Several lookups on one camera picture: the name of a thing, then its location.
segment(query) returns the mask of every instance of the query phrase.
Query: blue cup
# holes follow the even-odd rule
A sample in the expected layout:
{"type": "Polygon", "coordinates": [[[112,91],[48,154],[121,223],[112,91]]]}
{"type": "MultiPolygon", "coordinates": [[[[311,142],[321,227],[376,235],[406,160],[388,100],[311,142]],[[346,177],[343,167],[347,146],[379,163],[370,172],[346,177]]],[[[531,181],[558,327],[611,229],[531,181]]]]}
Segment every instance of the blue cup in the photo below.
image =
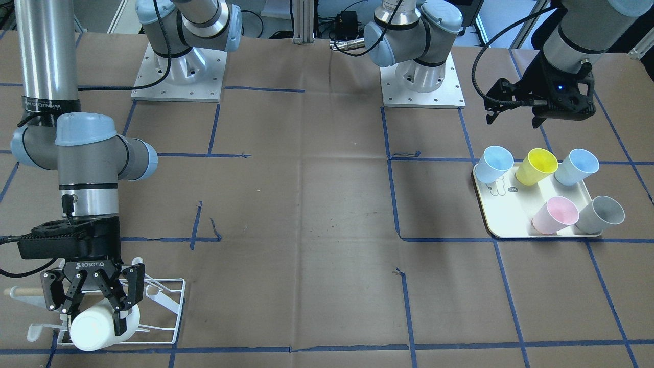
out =
{"type": "Polygon", "coordinates": [[[563,185],[575,185],[600,169],[600,162],[594,154],[577,148],[559,165],[554,177],[563,185]]]}
{"type": "Polygon", "coordinates": [[[484,184],[494,183],[513,167],[513,155],[504,147],[492,145],[484,150],[475,167],[477,180],[484,184]]]}

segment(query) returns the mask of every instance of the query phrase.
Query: tray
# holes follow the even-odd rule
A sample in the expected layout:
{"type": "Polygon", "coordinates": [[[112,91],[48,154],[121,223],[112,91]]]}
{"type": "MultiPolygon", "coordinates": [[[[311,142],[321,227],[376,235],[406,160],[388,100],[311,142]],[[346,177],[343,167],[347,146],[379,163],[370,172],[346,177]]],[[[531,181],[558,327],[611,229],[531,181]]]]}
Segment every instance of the tray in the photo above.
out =
{"type": "Polygon", "coordinates": [[[591,196],[583,180],[571,186],[559,183],[554,175],[535,185],[523,185],[515,178],[516,163],[495,183],[484,184],[477,180],[472,170],[481,212],[488,230],[498,238],[576,238],[600,236],[602,233],[587,234],[572,225],[550,235],[539,233],[531,224],[532,217],[553,196],[570,199],[581,211],[591,202],[591,196]]]}

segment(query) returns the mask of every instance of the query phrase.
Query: pink cup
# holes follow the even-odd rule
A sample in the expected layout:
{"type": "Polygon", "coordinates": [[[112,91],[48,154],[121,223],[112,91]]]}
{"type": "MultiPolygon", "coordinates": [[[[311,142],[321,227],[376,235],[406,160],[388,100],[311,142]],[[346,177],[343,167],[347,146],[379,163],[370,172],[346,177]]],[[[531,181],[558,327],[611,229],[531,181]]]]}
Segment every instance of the pink cup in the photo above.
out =
{"type": "Polygon", "coordinates": [[[541,234],[550,235],[574,225],[577,221],[579,221],[577,206],[566,197],[555,196],[536,212],[532,225],[541,234]]]}

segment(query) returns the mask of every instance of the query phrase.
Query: table surface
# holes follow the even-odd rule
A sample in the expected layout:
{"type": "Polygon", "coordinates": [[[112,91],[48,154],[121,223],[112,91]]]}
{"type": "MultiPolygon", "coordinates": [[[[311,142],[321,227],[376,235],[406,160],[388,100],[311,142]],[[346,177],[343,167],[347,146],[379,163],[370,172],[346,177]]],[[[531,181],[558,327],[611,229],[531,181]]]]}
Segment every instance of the table surface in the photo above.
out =
{"type": "MultiPolygon", "coordinates": [[[[9,152],[23,88],[17,34],[0,37],[0,234],[23,234],[60,216],[57,173],[9,152]]],[[[133,85],[146,44],[84,34],[79,84],[133,85]]],[[[3,297],[0,365],[654,367],[654,83],[607,54],[593,117],[535,130],[516,109],[488,126],[470,81],[478,52],[453,49],[460,110],[383,108],[370,59],[322,41],[243,39],[219,104],[81,92],[83,111],[160,153],[150,179],[120,184],[122,254],[188,282],[179,341],[110,354],[54,348],[49,331],[29,343],[31,323],[58,316],[3,297]],[[590,150],[602,163],[591,196],[627,219],[589,240],[492,238],[470,179],[489,145],[515,158],[590,150]]],[[[533,56],[489,49],[480,86],[516,81],[533,56]]],[[[40,263],[0,253],[13,272],[40,263]]],[[[39,281],[0,278],[13,285],[39,281]]],[[[155,309],[144,303],[143,323],[165,319],[155,309]]]]}

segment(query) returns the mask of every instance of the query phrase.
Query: plastic cup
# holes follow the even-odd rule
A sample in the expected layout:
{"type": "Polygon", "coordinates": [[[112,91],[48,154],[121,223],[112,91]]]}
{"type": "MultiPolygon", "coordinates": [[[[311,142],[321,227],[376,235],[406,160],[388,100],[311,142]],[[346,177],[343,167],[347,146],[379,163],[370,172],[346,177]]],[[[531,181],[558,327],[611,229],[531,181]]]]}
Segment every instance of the plastic cup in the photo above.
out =
{"type": "Polygon", "coordinates": [[[139,326],[140,320],[139,306],[135,305],[131,308],[131,313],[126,317],[127,331],[120,336],[114,335],[111,303],[103,299],[80,313],[73,320],[70,330],[71,340],[78,349],[87,352],[106,348],[132,337],[139,326]]]}
{"type": "Polygon", "coordinates": [[[563,185],[575,185],[600,169],[600,162],[594,154],[577,148],[559,165],[554,177],[563,185]]]}
{"type": "Polygon", "coordinates": [[[597,196],[579,213],[577,227],[587,234],[596,234],[625,220],[625,210],[608,196],[597,196]]]}
{"type": "Polygon", "coordinates": [[[492,145],[484,150],[479,164],[475,166],[477,180],[484,184],[494,183],[513,167],[513,155],[504,147],[492,145]]]}
{"type": "Polygon", "coordinates": [[[566,197],[555,196],[547,200],[536,212],[532,225],[541,234],[549,235],[574,225],[579,219],[579,210],[566,197]]]}
{"type": "Polygon", "coordinates": [[[515,178],[524,185],[534,185],[557,171],[559,162],[547,149],[534,148],[515,172],[515,178]]]}

